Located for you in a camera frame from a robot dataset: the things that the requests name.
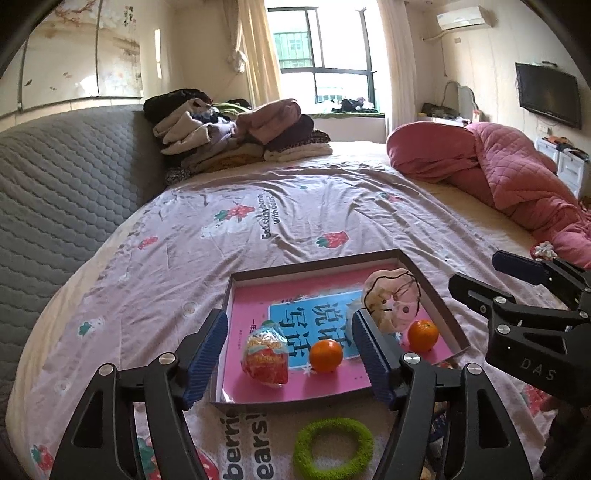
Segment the air conditioner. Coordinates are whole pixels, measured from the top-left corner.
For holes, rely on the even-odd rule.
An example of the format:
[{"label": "air conditioner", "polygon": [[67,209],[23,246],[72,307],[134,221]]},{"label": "air conditioner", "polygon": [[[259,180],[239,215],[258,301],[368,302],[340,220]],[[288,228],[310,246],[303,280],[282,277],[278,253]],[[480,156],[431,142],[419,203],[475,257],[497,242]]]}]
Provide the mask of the air conditioner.
[{"label": "air conditioner", "polygon": [[437,16],[439,26],[443,31],[454,28],[474,27],[476,25],[492,26],[488,12],[482,7],[462,8],[452,12],[446,12]]}]

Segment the window frame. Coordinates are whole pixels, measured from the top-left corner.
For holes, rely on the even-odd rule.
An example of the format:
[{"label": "window frame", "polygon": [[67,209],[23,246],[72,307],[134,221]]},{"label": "window frame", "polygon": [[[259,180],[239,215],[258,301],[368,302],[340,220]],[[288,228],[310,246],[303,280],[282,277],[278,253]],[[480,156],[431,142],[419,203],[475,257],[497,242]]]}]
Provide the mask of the window frame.
[{"label": "window frame", "polygon": [[[374,73],[375,71],[372,69],[371,63],[371,52],[369,50],[369,35],[368,35],[368,28],[367,23],[365,22],[365,11],[366,8],[361,10],[357,10],[359,12],[359,19],[361,21],[361,31],[363,34],[363,43],[365,45],[365,59],[367,64],[367,70],[352,70],[352,69],[333,69],[333,68],[326,68],[324,65],[324,47],[322,45],[322,31],[320,29],[320,17],[318,16],[318,9],[319,7],[276,7],[276,8],[268,8],[268,12],[288,12],[288,11],[304,11],[306,15],[306,26],[308,28],[308,43],[310,48],[310,54],[312,57],[312,66],[311,67],[290,67],[290,68],[282,68],[281,73],[312,73],[314,77],[314,103],[318,103],[318,86],[316,84],[316,74],[317,73],[351,73],[355,75],[365,75],[367,78],[368,84],[368,98],[367,100],[375,105],[375,85],[374,85]],[[308,12],[310,10],[316,11],[316,24],[318,26],[318,37],[320,43],[320,67],[316,66],[316,57],[314,56],[314,46],[312,44],[312,30],[310,28],[310,16]]]}]

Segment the das logo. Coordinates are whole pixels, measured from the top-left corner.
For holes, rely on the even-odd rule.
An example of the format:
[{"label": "das logo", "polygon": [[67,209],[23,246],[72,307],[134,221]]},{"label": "das logo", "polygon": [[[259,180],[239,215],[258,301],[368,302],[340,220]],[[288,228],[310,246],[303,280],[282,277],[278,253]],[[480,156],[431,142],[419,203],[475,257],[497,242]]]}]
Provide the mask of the das logo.
[{"label": "das logo", "polygon": [[529,358],[524,358],[521,362],[521,368],[523,370],[530,371],[538,377],[544,377],[546,380],[552,381],[556,375],[556,370],[544,368],[542,364],[536,365],[532,363]]}]

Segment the tray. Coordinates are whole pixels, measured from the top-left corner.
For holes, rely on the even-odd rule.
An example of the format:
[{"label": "tray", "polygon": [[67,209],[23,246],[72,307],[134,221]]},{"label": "tray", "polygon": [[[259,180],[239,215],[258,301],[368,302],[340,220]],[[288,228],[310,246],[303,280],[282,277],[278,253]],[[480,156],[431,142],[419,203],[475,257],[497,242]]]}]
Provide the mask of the tray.
[{"label": "tray", "polygon": [[[416,320],[438,327],[437,345],[426,355],[432,363],[447,360],[469,346],[468,339],[433,286],[399,249],[352,255],[234,273],[223,308],[228,314],[228,339],[212,376],[210,400],[217,406],[265,407],[300,404],[336,395],[359,395],[370,382],[355,345],[346,336],[346,317],[356,311],[363,282],[376,270],[408,269],[421,287]],[[249,333],[269,320],[281,325],[290,347],[290,377],[272,388],[242,372],[242,346]],[[317,374],[307,364],[309,348],[332,338],[343,346],[343,362],[334,373]],[[398,334],[408,350],[405,335]]]}]

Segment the white drawer cabinet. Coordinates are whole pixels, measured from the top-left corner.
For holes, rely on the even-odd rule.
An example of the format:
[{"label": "white drawer cabinet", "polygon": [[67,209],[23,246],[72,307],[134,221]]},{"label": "white drawer cabinet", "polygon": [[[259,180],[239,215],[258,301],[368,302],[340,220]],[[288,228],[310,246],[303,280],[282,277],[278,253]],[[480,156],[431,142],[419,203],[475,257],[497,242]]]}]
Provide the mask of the white drawer cabinet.
[{"label": "white drawer cabinet", "polygon": [[535,141],[535,149],[547,157],[550,157],[552,161],[558,165],[558,156],[560,155],[560,152],[556,150],[556,145],[543,138],[538,138]]},{"label": "white drawer cabinet", "polygon": [[566,153],[559,152],[554,144],[541,138],[536,140],[535,149],[556,163],[558,177],[575,197],[581,199],[586,194],[591,173],[589,160],[583,160],[568,151]]}]

